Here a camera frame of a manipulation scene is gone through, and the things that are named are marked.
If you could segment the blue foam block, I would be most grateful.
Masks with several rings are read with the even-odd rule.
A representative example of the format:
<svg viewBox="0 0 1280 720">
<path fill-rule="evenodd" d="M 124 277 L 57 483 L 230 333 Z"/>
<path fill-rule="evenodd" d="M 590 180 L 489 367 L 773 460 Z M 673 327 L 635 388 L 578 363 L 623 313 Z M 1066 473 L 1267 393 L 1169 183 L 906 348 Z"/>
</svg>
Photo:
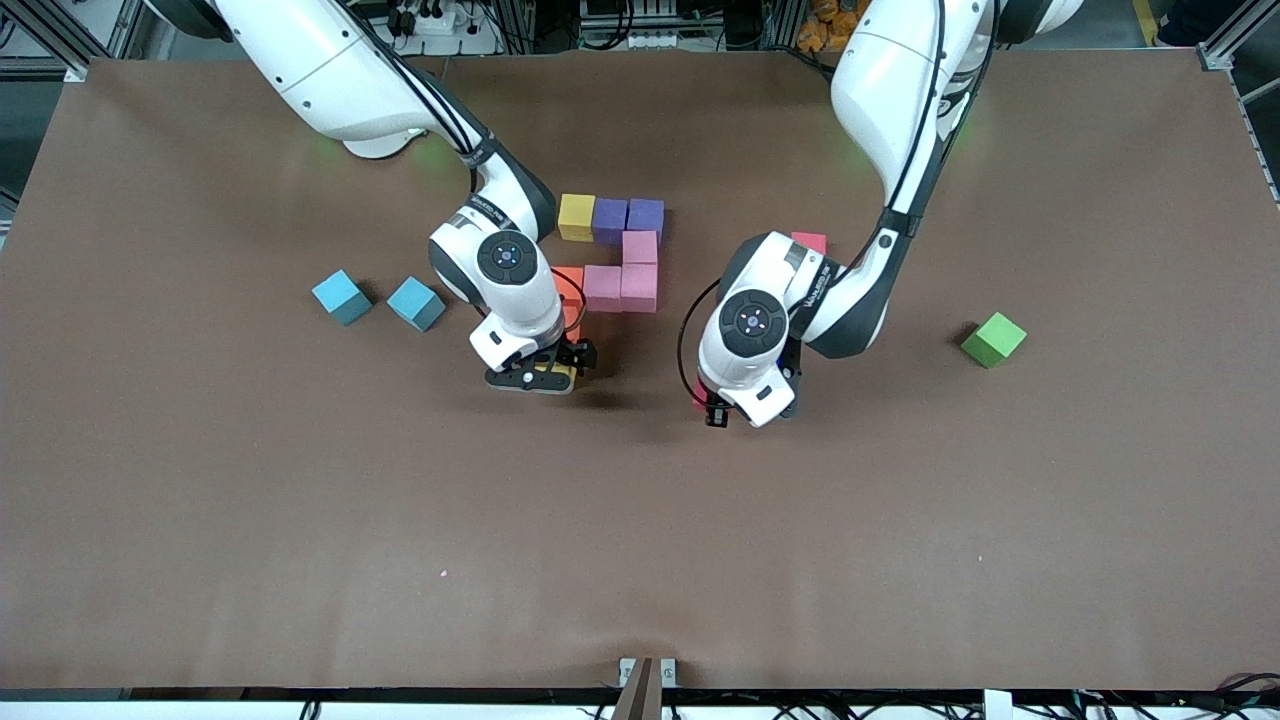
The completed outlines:
<svg viewBox="0 0 1280 720">
<path fill-rule="evenodd" d="M 372 300 L 342 269 L 311 288 L 311 295 L 338 324 L 347 327 L 372 309 Z"/>
<path fill-rule="evenodd" d="M 413 275 L 408 275 L 396 288 L 387 304 L 419 333 L 430 331 L 445 311 L 442 297 Z"/>
</svg>

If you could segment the green foam block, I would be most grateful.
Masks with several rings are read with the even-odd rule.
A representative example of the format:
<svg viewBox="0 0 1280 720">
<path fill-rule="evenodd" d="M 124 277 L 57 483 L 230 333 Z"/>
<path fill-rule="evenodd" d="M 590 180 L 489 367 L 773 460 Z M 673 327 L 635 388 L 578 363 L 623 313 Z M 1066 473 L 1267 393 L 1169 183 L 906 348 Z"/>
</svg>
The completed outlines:
<svg viewBox="0 0 1280 720">
<path fill-rule="evenodd" d="M 1028 333 L 1002 313 L 993 313 L 960 345 L 961 350 L 986 369 L 1007 361 L 1027 340 Z"/>
</svg>

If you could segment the metal table edge bracket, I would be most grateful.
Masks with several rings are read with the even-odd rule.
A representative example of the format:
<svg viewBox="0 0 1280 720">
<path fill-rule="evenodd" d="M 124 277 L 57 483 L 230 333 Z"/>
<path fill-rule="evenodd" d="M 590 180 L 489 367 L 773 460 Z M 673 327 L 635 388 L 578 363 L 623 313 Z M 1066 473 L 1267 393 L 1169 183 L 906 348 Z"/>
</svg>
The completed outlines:
<svg viewBox="0 0 1280 720">
<path fill-rule="evenodd" d="M 623 657 L 618 661 L 618 682 L 617 687 L 623 687 L 632 673 L 640 669 L 644 662 L 649 662 L 649 667 L 654 676 L 660 679 L 660 687 L 664 689 L 678 688 L 677 678 L 677 661 L 675 659 L 636 659 L 636 657 Z"/>
</svg>

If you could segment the aluminium frame rail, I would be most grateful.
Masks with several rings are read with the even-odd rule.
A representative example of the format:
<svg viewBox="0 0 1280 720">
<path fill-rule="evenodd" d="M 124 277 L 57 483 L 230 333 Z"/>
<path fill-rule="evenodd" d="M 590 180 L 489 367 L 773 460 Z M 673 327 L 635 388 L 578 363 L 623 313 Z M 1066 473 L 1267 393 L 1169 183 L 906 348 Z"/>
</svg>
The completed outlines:
<svg viewBox="0 0 1280 720">
<path fill-rule="evenodd" d="M 1199 54 L 1211 70 L 1245 68 L 1266 78 L 1280 76 L 1280 10 L 1228 23 L 1199 46 Z"/>
<path fill-rule="evenodd" d="M 81 82 L 95 59 L 122 59 L 142 0 L 0 0 L 0 79 Z"/>
</svg>

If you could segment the bag of orange items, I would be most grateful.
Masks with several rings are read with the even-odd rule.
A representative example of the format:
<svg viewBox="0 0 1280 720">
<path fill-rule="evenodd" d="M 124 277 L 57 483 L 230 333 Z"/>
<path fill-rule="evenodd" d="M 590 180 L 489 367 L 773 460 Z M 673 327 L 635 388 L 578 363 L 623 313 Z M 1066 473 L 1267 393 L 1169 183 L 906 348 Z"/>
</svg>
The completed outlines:
<svg viewBox="0 0 1280 720">
<path fill-rule="evenodd" d="M 841 53 L 870 0 L 808 0 L 795 47 L 801 53 Z"/>
</svg>

